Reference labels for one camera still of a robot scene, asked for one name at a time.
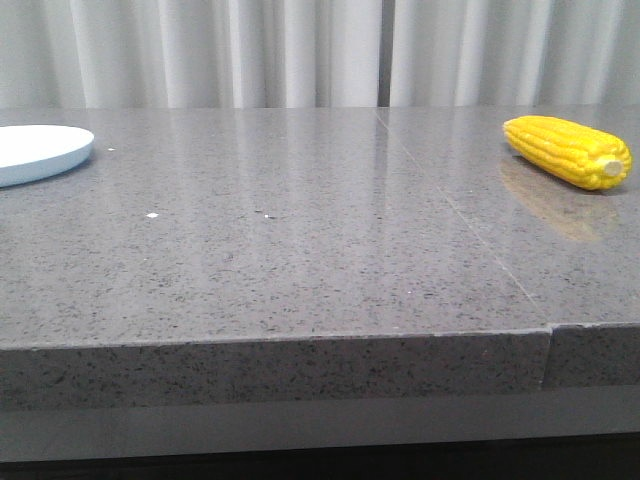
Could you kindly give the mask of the yellow corn cob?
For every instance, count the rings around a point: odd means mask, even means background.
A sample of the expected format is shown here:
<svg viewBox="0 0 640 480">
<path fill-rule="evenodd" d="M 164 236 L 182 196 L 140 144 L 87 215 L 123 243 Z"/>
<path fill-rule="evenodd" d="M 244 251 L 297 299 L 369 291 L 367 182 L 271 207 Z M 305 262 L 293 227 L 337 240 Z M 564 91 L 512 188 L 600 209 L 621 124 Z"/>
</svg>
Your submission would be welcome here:
<svg viewBox="0 0 640 480">
<path fill-rule="evenodd" d="M 633 167 L 631 151 L 622 139 L 573 121 L 526 115 L 506 121 L 503 133 L 530 163 L 584 190 L 614 188 Z"/>
</svg>

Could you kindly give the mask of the light blue round plate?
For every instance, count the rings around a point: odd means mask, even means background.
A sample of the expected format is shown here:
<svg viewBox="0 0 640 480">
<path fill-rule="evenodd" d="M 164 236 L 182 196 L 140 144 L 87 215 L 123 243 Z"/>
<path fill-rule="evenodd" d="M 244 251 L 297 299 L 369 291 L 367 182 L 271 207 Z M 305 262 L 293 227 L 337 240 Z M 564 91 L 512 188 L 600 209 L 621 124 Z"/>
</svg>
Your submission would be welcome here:
<svg viewBox="0 0 640 480">
<path fill-rule="evenodd" d="M 1 127 L 1 186 L 46 179 L 75 168 L 90 156 L 95 135 L 62 125 Z"/>
</svg>

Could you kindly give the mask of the white pleated curtain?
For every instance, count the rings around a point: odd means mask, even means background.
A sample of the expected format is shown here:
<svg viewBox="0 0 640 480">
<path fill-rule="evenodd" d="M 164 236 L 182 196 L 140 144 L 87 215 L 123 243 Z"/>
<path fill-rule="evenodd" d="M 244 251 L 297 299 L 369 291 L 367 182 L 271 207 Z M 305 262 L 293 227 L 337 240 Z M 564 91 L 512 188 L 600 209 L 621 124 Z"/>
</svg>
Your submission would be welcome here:
<svg viewBox="0 0 640 480">
<path fill-rule="evenodd" d="M 639 100 L 635 1 L 5 1 L 10 107 Z"/>
</svg>

